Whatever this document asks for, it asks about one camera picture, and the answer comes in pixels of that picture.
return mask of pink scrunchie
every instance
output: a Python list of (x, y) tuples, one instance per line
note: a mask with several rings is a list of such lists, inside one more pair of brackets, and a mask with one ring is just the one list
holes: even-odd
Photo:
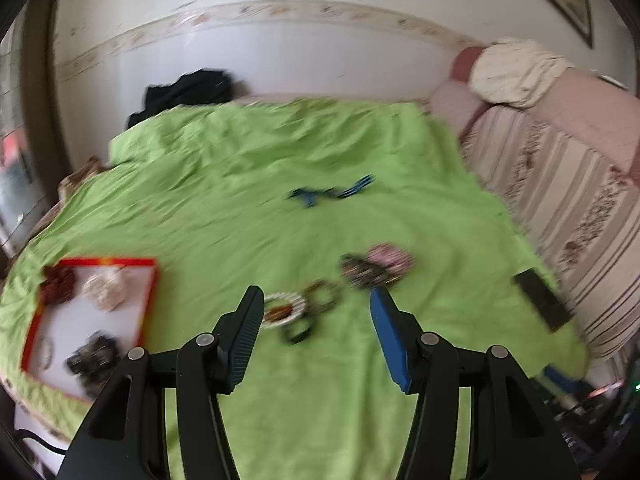
[(372, 246), (367, 251), (366, 259), (395, 276), (404, 276), (414, 266), (414, 257), (408, 251), (390, 243)]

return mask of wrinkled fabric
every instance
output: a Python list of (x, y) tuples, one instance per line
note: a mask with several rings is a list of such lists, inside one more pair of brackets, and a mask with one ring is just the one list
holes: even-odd
[[(161, 269), (146, 324), (151, 352), (179, 348), (234, 310), (247, 286), (300, 291), (325, 278), (342, 301), (295, 346), (260, 332), (244, 381), (220, 396), (242, 478), (393, 479), (415, 407), (393, 383), (368, 294), (338, 261), (391, 241), (415, 256), (395, 284), (399, 308), (464, 348), (510, 349), (527, 374), (549, 362), (580, 376), (572, 323), (550, 334), (511, 277), (534, 267), (553, 285), (504, 205), (468, 174), (456, 141), (415, 105), (302, 100), (287, 105), (180, 107), (110, 145), (111, 171), (91, 178), (25, 248), (0, 300), (0, 370), (28, 405), (72, 436), (86, 406), (18, 370), (36, 309), (40, 267), (63, 256), (152, 256)], [(305, 209), (300, 185), (371, 186)], [(465, 475), (464, 392), (454, 478)], [(167, 395), (172, 478), (184, 478), (175, 393)]]
[(500, 38), (476, 60), (469, 86), (488, 103), (531, 108), (571, 67), (534, 40)]

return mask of tray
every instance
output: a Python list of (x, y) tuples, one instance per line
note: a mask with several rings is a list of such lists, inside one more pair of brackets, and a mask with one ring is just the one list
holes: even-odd
[[(76, 297), (56, 306), (38, 306), (27, 332), (20, 366), (31, 377), (69, 397), (91, 401), (65, 360), (94, 332), (118, 339), (120, 354), (142, 346), (143, 327), (158, 280), (152, 258), (64, 258), (60, 264), (76, 272)], [(81, 295), (84, 282), (105, 267), (124, 267), (129, 296), (111, 312), (99, 310)], [(49, 367), (45, 366), (51, 355)]]

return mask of striped sofa cushion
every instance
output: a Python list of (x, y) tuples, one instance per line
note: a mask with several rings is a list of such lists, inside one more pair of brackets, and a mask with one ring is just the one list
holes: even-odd
[(555, 271), (593, 357), (611, 357), (640, 326), (638, 188), (601, 153), (509, 107), (480, 117), (463, 155)]

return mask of silver screw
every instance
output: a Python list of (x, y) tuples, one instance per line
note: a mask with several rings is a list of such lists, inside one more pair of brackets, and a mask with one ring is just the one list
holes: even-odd
[(213, 334), (209, 334), (209, 333), (204, 333), (204, 334), (200, 334), (197, 338), (196, 338), (196, 344), (198, 346), (209, 346), (211, 343), (213, 343), (216, 340), (215, 337), (213, 337)]
[(135, 348), (132, 348), (131, 350), (129, 350), (127, 357), (129, 357), (129, 359), (131, 359), (132, 361), (137, 361), (144, 354), (145, 354), (145, 349), (140, 348), (139, 346), (136, 346)]
[(492, 346), (491, 353), (498, 359), (504, 359), (505, 357), (507, 357), (507, 355), (509, 355), (509, 351), (504, 346), (500, 345)]
[(420, 336), (420, 341), (422, 341), (425, 345), (434, 346), (439, 343), (440, 338), (433, 332), (425, 332)]

